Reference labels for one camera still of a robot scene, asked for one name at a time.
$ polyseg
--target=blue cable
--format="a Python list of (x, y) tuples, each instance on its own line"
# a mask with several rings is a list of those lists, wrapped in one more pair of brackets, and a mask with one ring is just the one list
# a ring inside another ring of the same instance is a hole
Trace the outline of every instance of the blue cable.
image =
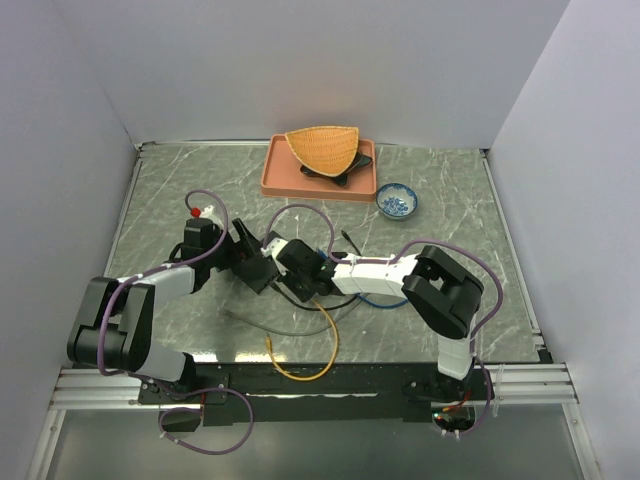
[[(327, 258), (327, 255), (322, 250), (317, 249), (316, 251), (320, 255), (322, 255), (324, 258)], [(367, 297), (363, 297), (362, 295), (356, 294), (356, 297), (358, 297), (360, 300), (362, 300), (367, 305), (372, 306), (373, 308), (381, 308), (383, 310), (392, 310), (394, 308), (404, 307), (407, 303), (409, 303), (409, 300), (405, 298), (404, 300), (402, 300), (401, 302), (398, 302), (398, 303), (392, 303), (390, 305), (380, 305), (379, 303), (372, 302)]]

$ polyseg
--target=bowl rim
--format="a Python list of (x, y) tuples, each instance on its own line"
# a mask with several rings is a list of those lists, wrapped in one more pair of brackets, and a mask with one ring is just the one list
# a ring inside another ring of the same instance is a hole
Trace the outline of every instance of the bowl rim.
[[(407, 193), (413, 198), (414, 203), (415, 203), (415, 207), (413, 207), (413, 210), (408, 211), (406, 214), (404, 215), (394, 215), (393, 213), (388, 213), (384, 210), (384, 207), (382, 207), (380, 205), (380, 202), (378, 201), (380, 198), (380, 194), (383, 193), (383, 190), (387, 190), (390, 187), (399, 187), (400, 189), (404, 189), (407, 191)], [(376, 205), (378, 207), (378, 209), (384, 213), (385, 215), (388, 215), (390, 217), (396, 217), (396, 218), (402, 218), (402, 217), (407, 217), (409, 215), (411, 215), (413, 212), (416, 211), (416, 209), (418, 208), (418, 195), (416, 195), (416, 192), (413, 191), (413, 189), (407, 185), (405, 185), (404, 183), (398, 183), (398, 182), (391, 182), (391, 183), (385, 183), (384, 185), (382, 185), (378, 191), (376, 192)]]

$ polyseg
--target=yellow cable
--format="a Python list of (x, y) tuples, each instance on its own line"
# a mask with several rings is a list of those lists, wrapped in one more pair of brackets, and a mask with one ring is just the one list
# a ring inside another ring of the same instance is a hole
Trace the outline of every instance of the yellow cable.
[(338, 345), (340, 344), (340, 336), (338, 335), (338, 327), (336, 327), (336, 322), (333, 321), (331, 314), (327, 312), (322, 307), (322, 305), (320, 305), (315, 300), (312, 300), (312, 301), (316, 305), (316, 307), (318, 307), (320, 311), (324, 313), (324, 316), (327, 318), (327, 321), (329, 322), (329, 325), (331, 325), (331, 329), (333, 330), (333, 333), (336, 336), (336, 343), (333, 346), (333, 353), (331, 354), (331, 359), (329, 360), (329, 363), (327, 363), (327, 366), (324, 367), (320, 372), (310, 377), (297, 377), (295, 375), (290, 374), (286, 370), (284, 370), (280, 365), (278, 365), (278, 362), (273, 356), (273, 345), (271, 344), (271, 337), (269, 336), (269, 334), (267, 334), (267, 352), (269, 352), (269, 357), (271, 357), (271, 362), (273, 363), (273, 366), (285, 377), (290, 378), (291, 380), (296, 380), (298, 382), (311, 382), (313, 380), (317, 380), (318, 378), (320, 378), (321, 376), (323, 376), (325, 373), (329, 371), (329, 369), (333, 366), (333, 362), (336, 361), (336, 357), (338, 356)]

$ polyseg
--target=pink tray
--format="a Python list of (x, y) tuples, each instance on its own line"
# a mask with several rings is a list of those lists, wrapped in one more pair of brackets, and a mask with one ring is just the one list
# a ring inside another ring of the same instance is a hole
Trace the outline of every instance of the pink tray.
[(268, 197), (373, 202), (378, 189), (373, 141), (360, 139), (358, 151), (373, 159), (371, 165), (351, 172), (347, 185), (339, 187), (326, 178), (308, 177), (300, 173), (301, 164), (293, 155), (285, 136), (274, 135), (264, 162), (260, 191)]

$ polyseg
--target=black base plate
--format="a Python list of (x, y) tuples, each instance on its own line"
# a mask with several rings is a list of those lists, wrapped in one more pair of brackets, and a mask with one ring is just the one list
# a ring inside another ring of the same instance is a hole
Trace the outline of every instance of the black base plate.
[[(298, 376), (317, 373), (322, 365), (283, 364)], [(435, 363), (336, 364), (313, 382), (297, 382), (271, 364), (196, 364), (197, 388), (223, 385), (247, 395), (257, 422), (402, 419), (430, 422), (431, 402), (455, 402), (471, 390), (471, 400), (484, 400), (482, 371), (475, 369), (466, 383), (441, 375)], [(204, 426), (247, 422), (244, 403), (233, 395), (210, 393), (186, 400), (168, 397), (153, 385), (140, 390), (143, 405), (204, 403)]]

